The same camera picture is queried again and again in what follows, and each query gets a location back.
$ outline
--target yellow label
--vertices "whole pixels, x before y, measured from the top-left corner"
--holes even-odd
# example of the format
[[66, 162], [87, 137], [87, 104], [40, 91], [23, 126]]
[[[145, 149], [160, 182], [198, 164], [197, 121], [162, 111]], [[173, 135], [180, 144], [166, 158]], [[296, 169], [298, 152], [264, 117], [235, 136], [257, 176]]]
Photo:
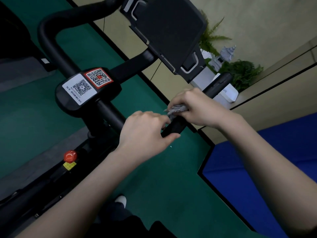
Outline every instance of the yellow label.
[[65, 163], [63, 164], [63, 166], [64, 166], [67, 170], [71, 170], [72, 168], [74, 168], [75, 165], [76, 165], [75, 162], [73, 162], [73, 163], [67, 163], [67, 162], [65, 162]]

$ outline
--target hand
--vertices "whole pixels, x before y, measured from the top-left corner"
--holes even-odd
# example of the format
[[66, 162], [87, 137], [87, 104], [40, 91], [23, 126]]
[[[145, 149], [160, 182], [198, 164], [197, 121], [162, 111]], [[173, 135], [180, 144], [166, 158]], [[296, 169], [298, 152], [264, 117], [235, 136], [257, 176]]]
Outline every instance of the hand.
[[161, 129], [171, 121], [166, 115], [137, 111], [127, 118], [117, 150], [124, 151], [127, 158], [144, 162], [164, 151], [180, 134], [172, 133], [165, 138]]
[[199, 88], [180, 92], [171, 100], [167, 109], [170, 110], [176, 104], [185, 104], [188, 107], [188, 111], [175, 114], [184, 117], [189, 123], [217, 129], [226, 118], [235, 115], [209, 98]]

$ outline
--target red knob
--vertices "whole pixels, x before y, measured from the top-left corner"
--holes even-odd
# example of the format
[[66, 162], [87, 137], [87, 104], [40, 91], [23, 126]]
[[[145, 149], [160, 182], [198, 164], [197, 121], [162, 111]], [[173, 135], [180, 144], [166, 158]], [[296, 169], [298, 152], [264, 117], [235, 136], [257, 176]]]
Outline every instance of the red knob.
[[77, 159], [77, 152], [75, 150], [69, 150], [64, 153], [64, 161], [67, 163], [73, 163]]

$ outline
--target black pants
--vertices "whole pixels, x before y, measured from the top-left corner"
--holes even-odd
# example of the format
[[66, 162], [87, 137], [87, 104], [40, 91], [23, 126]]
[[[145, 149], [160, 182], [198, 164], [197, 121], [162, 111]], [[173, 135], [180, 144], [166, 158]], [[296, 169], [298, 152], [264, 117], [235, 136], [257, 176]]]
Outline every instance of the black pants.
[[112, 202], [99, 212], [98, 219], [89, 228], [86, 238], [101, 237], [166, 237], [176, 238], [161, 222], [156, 221], [147, 230], [141, 219], [125, 209], [122, 203]]

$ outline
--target white sneaker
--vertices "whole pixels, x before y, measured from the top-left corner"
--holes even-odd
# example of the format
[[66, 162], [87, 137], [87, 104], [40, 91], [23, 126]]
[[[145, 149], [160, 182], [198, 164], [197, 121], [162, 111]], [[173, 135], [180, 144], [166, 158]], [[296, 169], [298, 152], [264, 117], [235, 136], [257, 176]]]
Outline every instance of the white sneaker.
[[114, 202], [120, 202], [123, 204], [124, 208], [126, 206], [126, 197], [125, 196], [119, 196]]

